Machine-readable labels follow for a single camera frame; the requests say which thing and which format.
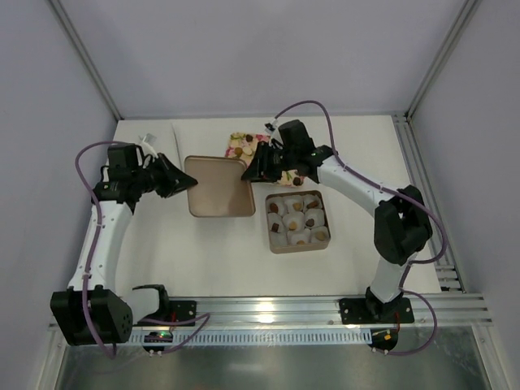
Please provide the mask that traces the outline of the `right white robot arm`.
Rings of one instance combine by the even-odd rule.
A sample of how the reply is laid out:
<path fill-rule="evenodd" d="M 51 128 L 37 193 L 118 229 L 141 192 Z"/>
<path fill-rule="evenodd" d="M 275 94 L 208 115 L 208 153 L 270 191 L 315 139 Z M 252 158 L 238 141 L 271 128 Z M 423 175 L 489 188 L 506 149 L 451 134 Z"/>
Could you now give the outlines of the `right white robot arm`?
<path fill-rule="evenodd" d="M 364 302 L 372 320 L 382 322 L 392 317 L 403 299 L 406 267 L 432 236 L 421 192 L 413 185 L 385 190 L 340 163 L 330 146 L 316 146 L 298 119 L 280 125 L 268 142 L 258 144 L 241 178 L 251 183 L 275 183 L 283 171 L 291 170 L 336 190 L 373 218 L 379 263 Z"/>

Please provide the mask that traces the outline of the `metal tweezers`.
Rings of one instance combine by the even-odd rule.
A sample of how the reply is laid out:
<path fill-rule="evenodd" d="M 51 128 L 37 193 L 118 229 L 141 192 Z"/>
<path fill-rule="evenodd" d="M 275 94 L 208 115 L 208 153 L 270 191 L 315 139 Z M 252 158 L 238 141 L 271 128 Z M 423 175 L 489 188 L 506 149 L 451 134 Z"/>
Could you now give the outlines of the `metal tweezers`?
<path fill-rule="evenodd" d="M 182 152 L 180 149 L 180 143 L 179 143 L 179 138 L 177 136 L 177 131 L 173 124 L 171 125 L 171 130 L 172 130 L 172 136 L 173 136 L 174 143 L 175 143 L 175 152 L 176 152 L 176 156 L 177 156 L 177 161 L 178 161 L 179 165 L 182 166 L 182 163 L 183 163 Z"/>

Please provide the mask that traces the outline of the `tan square tin lid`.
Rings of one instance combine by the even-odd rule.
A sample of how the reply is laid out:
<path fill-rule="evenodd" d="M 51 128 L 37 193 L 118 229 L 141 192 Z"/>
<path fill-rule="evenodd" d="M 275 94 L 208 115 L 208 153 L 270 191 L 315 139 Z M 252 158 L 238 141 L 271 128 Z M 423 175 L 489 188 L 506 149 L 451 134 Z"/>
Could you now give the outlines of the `tan square tin lid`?
<path fill-rule="evenodd" d="M 255 214 L 251 183 L 241 179 L 247 165 L 240 159 L 195 156 L 184 160 L 185 172 L 197 184 L 187 192 L 188 209 L 196 218 L 242 218 Z"/>

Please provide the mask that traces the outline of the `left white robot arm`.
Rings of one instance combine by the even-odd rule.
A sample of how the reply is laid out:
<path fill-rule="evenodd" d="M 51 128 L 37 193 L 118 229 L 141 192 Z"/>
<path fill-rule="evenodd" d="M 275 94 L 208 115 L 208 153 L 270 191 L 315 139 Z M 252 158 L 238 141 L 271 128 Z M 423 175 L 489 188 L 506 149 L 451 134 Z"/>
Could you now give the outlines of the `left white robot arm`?
<path fill-rule="evenodd" d="M 52 314 L 71 346 L 115 347 L 139 323 L 160 323 L 171 313 L 166 288 L 146 284 L 123 297 L 115 291 L 120 251 L 137 203 L 147 193 L 168 199 L 197 185 L 163 153 L 135 143 L 105 141 L 101 179 L 88 186 L 92 209 L 76 271 L 50 298 Z"/>

